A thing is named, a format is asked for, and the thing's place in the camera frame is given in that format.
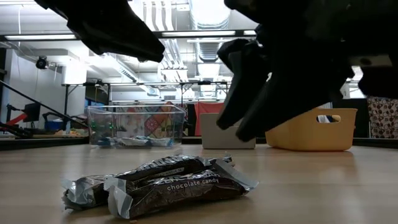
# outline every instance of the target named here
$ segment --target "beige box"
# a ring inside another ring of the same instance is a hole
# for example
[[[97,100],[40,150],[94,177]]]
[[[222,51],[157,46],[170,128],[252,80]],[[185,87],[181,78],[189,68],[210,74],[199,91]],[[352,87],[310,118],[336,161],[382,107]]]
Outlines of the beige box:
[[[217,125],[218,113],[200,115],[201,142],[204,149],[254,149],[256,140],[242,142],[236,137],[238,124],[227,130],[221,130]]]

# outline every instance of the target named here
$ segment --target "plastic storage container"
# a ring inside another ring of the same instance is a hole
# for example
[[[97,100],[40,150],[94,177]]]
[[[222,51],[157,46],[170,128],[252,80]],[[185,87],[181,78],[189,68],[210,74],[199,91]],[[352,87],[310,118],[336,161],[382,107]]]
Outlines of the plastic storage container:
[[[174,105],[89,106],[90,144],[171,148],[182,141],[185,115]]]
[[[294,151],[345,151],[353,145],[357,109],[315,108],[266,132],[268,145]],[[338,115],[339,122],[319,123],[317,116]]]
[[[44,129],[47,131],[59,131],[63,128],[62,126],[63,122],[61,121],[46,121],[44,123]]]

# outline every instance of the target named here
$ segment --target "wooden floor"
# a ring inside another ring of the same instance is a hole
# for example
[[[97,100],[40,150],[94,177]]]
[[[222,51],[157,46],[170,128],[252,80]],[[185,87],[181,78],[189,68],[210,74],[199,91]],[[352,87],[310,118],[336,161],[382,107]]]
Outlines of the wooden floor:
[[[129,223],[106,207],[64,211],[60,179],[113,174],[169,154],[207,157],[225,151],[66,146],[0,152],[0,223]],[[139,223],[398,223],[398,150],[354,147],[349,152],[290,152],[258,146],[231,150],[236,168],[260,181],[245,197],[176,209]]]

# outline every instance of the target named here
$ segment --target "ceiling light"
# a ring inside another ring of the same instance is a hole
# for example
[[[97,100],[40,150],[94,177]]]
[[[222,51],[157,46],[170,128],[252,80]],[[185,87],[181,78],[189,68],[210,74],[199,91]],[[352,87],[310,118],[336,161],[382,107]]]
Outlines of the ceiling light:
[[[245,30],[243,35],[256,35],[256,32],[254,30]]]
[[[228,37],[234,36],[235,30],[207,30],[207,31],[177,31],[177,32],[163,32],[163,37]]]
[[[20,0],[14,0],[14,1],[4,1],[0,0],[0,5],[25,5],[25,4],[36,4],[34,0],[30,1],[20,1]]]
[[[163,85],[163,86],[168,86],[168,85],[180,85],[179,83],[167,83],[167,82],[149,82],[149,83],[110,83],[111,86],[140,86],[140,85]]]
[[[211,39],[198,39],[198,40],[187,40],[189,44],[202,44],[202,43],[225,43],[231,41],[232,39],[218,39],[218,40],[211,40]]]
[[[76,40],[73,34],[6,35],[8,41]]]

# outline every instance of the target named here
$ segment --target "candy wrapper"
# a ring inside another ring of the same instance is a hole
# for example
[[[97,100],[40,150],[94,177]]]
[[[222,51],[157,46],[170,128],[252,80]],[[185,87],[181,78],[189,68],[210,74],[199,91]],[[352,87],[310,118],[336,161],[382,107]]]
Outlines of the candy wrapper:
[[[122,147],[172,147],[173,139],[149,138],[145,136],[136,136],[135,138],[114,138],[115,143]]]
[[[239,197],[254,189],[258,182],[217,159],[212,169],[197,174],[143,180],[140,185],[137,188],[134,181],[121,179],[116,185],[111,185],[109,211],[116,217],[133,220],[188,202]]]
[[[232,163],[231,156],[222,158],[225,162]],[[176,155],[157,159],[139,166],[137,169],[118,175],[96,175],[82,177],[76,181],[62,180],[62,187],[66,190],[62,200],[65,208],[85,210],[107,204],[110,185],[115,181],[104,185],[106,179],[117,177],[116,180],[140,180],[156,179],[177,174],[189,174],[212,169],[216,159],[205,159],[197,156]]]
[[[112,176],[94,175],[76,181],[62,180],[61,186],[66,189],[62,197],[65,209],[84,210],[106,205],[109,193],[104,190],[104,181]]]

